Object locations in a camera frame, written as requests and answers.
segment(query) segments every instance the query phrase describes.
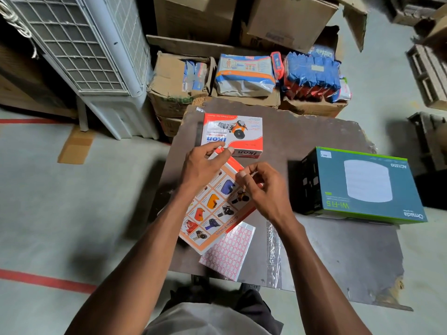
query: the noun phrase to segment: teal box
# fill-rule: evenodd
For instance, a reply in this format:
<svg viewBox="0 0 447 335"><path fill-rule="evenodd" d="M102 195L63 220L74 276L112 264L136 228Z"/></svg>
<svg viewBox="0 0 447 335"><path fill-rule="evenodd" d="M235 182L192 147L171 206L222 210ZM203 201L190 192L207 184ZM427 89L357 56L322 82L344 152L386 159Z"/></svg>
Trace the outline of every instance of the teal box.
<svg viewBox="0 0 447 335"><path fill-rule="evenodd" d="M427 222L406 158L316 147L300 163L299 213Z"/></svg>

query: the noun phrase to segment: air cooler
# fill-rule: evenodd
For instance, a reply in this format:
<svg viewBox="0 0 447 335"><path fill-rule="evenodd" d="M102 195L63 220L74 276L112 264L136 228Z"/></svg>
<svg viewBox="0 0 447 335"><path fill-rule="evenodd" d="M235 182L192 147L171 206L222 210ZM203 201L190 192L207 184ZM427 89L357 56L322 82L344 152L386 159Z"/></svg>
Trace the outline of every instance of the air cooler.
<svg viewBox="0 0 447 335"><path fill-rule="evenodd" d="M8 0L44 58L113 136L158 139L135 0Z"/></svg>

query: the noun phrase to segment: human hand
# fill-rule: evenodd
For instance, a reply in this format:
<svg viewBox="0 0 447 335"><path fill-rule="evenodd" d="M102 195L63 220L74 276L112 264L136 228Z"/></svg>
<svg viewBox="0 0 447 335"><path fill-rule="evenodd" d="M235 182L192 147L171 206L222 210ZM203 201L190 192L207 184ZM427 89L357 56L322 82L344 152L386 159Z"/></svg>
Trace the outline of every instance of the human hand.
<svg viewBox="0 0 447 335"><path fill-rule="evenodd" d="M290 206L286 181L266 162L250 164L236 174L236 181L253 198L259 212L273 224L295 216Z"/></svg>
<svg viewBox="0 0 447 335"><path fill-rule="evenodd" d="M216 148L223 146L225 146L225 142L222 141L210 142L203 146L194 147L188 152L185 163L183 163L180 187L192 191L194 196L203 189L234 152L233 147L228 147L214 159L207 159Z"/></svg>

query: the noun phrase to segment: sticker sheet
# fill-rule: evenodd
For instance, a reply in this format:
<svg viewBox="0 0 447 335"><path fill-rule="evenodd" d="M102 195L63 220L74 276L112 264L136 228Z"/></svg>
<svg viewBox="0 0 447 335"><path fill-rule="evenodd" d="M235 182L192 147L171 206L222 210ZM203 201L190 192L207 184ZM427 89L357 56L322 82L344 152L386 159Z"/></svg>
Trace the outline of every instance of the sticker sheet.
<svg viewBox="0 0 447 335"><path fill-rule="evenodd" d="M216 149L210 158L222 151ZM180 237L200 255L255 210L251 197L235 180L243 168L230 157L188 208Z"/></svg>
<svg viewBox="0 0 447 335"><path fill-rule="evenodd" d="M247 255L255 227L241 222L220 239L201 258L199 263L237 281Z"/></svg>

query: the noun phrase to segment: left hand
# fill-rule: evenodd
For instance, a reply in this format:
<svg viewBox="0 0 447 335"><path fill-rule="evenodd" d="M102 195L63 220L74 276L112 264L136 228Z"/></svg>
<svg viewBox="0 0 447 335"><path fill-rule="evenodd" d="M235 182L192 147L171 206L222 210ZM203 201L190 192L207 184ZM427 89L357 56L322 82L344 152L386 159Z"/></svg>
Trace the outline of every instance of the left hand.
<svg viewBox="0 0 447 335"><path fill-rule="evenodd" d="M222 141L210 142L188 152L183 163L180 186L191 189L194 195L204 188L234 152L233 147L228 147L214 159L207 159L216 148L223 146L225 142Z"/></svg>

